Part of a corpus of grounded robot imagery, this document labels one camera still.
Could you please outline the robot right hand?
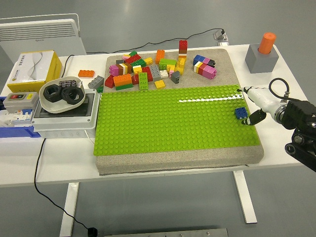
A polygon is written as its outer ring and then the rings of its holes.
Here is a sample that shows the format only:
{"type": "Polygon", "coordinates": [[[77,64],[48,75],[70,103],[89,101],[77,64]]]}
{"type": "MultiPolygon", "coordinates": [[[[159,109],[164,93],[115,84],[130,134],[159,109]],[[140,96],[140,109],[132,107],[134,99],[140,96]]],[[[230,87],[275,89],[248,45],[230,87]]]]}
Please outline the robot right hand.
{"type": "Polygon", "coordinates": [[[241,123],[244,125],[256,125],[266,118],[266,113],[277,123],[281,123],[282,113],[284,112],[285,104],[277,99],[268,88],[244,87],[241,89],[248,98],[255,103],[260,109],[252,113],[247,119],[241,123]]]}

